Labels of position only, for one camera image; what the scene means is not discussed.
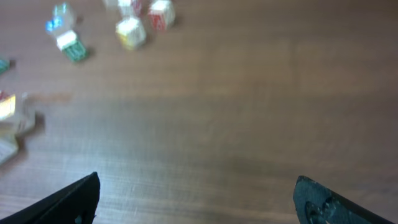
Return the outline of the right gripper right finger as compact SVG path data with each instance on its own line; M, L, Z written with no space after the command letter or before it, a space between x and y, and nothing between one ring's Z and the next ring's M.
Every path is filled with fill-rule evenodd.
M304 175L293 201L300 224L393 224Z

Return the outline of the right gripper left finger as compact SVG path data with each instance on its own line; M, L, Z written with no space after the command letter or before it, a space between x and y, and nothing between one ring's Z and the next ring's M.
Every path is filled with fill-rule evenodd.
M1 224L92 224L100 199L97 172L1 219Z

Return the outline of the blue block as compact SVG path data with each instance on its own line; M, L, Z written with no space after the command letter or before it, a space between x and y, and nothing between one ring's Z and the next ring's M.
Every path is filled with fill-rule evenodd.
M45 31L54 38L72 30L77 21L77 14L67 2L54 6L53 18L45 23Z

